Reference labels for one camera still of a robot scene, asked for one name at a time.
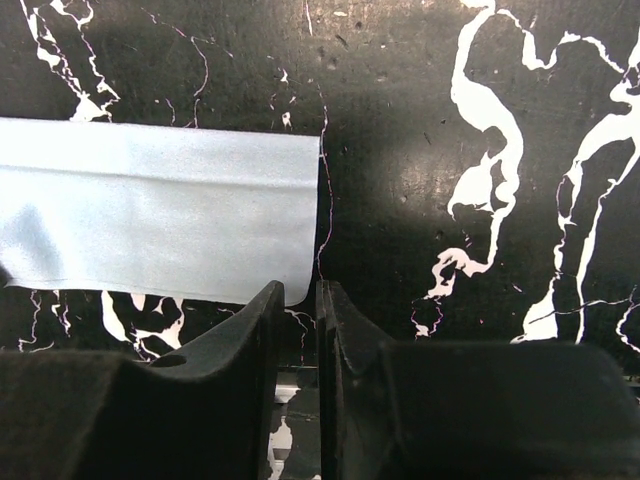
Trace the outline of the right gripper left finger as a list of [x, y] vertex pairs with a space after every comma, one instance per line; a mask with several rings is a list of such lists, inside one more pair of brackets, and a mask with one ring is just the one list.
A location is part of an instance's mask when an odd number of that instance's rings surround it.
[[110, 351], [1, 357], [5, 479], [262, 479], [282, 283], [143, 364]]

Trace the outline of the light blue cleaning cloth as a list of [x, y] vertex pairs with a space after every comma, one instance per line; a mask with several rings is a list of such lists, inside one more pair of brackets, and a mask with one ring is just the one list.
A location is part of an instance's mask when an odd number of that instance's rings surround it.
[[310, 285], [313, 136], [5, 118], [1, 271], [11, 286], [242, 304]]

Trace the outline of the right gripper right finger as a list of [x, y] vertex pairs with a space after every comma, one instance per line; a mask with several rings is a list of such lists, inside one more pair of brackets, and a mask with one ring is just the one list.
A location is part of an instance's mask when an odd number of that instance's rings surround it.
[[635, 479], [639, 405], [604, 351], [403, 342], [316, 287], [325, 479]]

